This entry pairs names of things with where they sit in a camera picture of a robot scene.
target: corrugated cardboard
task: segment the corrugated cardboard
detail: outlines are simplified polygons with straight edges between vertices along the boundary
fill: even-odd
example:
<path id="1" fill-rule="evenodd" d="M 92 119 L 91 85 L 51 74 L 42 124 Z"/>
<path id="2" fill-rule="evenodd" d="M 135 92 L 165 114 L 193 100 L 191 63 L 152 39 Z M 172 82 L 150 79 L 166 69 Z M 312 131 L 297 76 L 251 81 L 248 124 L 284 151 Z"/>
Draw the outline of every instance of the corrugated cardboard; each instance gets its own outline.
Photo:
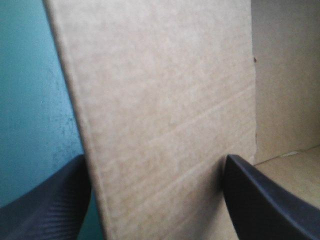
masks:
<path id="1" fill-rule="evenodd" d="M 256 163 L 320 144 L 320 1 L 252 0 Z"/>
<path id="2" fill-rule="evenodd" d="M 253 162 L 249 0 L 54 0 L 108 239 L 236 239 L 221 160 Z"/>

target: cardboard box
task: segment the cardboard box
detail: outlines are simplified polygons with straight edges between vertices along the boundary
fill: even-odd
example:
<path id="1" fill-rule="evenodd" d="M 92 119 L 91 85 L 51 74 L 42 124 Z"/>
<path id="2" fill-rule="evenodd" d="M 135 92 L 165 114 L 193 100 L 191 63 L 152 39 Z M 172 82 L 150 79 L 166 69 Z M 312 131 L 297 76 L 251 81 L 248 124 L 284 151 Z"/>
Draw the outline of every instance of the cardboard box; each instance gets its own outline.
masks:
<path id="1" fill-rule="evenodd" d="M 46 6 L 108 239 L 237 239 L 224 157 L 320 144 L 320 2 Z"/>

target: blue-green background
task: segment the blue-green background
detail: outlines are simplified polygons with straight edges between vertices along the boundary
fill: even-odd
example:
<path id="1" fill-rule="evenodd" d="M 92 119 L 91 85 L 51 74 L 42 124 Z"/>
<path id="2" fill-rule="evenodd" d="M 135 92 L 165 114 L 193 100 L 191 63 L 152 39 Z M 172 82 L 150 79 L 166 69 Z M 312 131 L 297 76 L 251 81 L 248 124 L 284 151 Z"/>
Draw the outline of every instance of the blue-green background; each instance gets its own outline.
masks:
<path id="1" fill-rule="evenodd" d="M 0 1 L 0 207 L 83 148 L 40 0 Z M 92 197 L 79 240 L 102 240 Z"/>

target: brown cardboard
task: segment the brown cardboard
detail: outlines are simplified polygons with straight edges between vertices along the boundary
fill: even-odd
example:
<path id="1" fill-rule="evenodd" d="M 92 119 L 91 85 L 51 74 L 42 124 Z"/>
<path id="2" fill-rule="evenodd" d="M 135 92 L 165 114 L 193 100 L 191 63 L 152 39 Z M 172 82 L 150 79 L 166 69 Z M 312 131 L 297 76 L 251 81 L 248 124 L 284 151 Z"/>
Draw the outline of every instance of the brown cardboard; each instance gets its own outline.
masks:
<path id="1" fill-rule="evenodd" d="M 251 5 L 260 163 L 320 144 L 320 1 Z"/>
<path id="2" fill-rule="evenodd" d="M 219 165 L 256 151 L 250 1 L 46 4 L 108 239 L 237 239 Z"/>
<path id="3" fill-rule="evenodd" d="M 297 197 L 320 208 L 320 146 L 263 162 L 256 167 Z"/>

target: black plastic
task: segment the black plastic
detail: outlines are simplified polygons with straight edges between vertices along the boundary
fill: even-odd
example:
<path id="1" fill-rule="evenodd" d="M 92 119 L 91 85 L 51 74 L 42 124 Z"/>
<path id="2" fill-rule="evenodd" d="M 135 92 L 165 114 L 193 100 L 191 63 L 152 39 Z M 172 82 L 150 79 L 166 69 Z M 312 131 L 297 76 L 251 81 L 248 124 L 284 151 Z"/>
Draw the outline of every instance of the black plastic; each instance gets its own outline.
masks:
<path id="1" fill-rule="evenodd" d="M 91 185 L 78 156 L 38 187 L 0 209 L 1 240 L 75 240 Z"/>
<path id="2" fill-rule="evenodd" d="M 238 155 L 228 155 L 223 193 L 240 240 L 320 240 L 320 210 Z"/>

